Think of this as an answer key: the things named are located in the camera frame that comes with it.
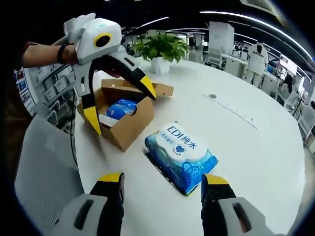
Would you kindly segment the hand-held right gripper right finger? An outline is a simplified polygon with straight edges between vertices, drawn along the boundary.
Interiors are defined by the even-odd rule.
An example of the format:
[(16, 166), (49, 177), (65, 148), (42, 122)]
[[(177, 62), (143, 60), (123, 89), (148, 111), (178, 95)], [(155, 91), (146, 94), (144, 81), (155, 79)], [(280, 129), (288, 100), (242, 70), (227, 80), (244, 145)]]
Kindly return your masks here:
[(265, 216), (227, 180), (212, 174), (201, 178), (201, 219), (205, 236), (273, 236)]

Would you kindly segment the person's left hand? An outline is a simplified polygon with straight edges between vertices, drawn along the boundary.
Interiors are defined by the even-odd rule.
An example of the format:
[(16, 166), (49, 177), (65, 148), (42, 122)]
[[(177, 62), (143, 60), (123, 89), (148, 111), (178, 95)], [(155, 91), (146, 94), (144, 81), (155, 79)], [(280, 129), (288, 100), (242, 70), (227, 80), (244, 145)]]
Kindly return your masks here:
[[(57, 56), (57, 58), (58, 62), (61, 62), (62, 64), (75, 65), (78, 59), (74, 45), (64, 46), (64, 49), (60, 50), (60, 55)], [(112, 77), (119, 78), (121, 76), (120, 73), (115, 71), (111, 65), (107, 64), (105, 59), (101, 59), (101, 61), (97, 62), (96, 65), (97, 70), (102, 70)]]

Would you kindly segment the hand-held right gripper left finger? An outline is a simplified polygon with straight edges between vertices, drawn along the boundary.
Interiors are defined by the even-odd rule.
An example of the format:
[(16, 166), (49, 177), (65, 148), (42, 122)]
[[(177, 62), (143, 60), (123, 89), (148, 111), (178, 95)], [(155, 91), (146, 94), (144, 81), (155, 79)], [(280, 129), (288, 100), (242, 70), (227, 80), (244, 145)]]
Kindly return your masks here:
[(55, 224), (57, 236), (119, 236), (124, 217), (124, 173), (103, 175), (89, 194), (66, 205)]

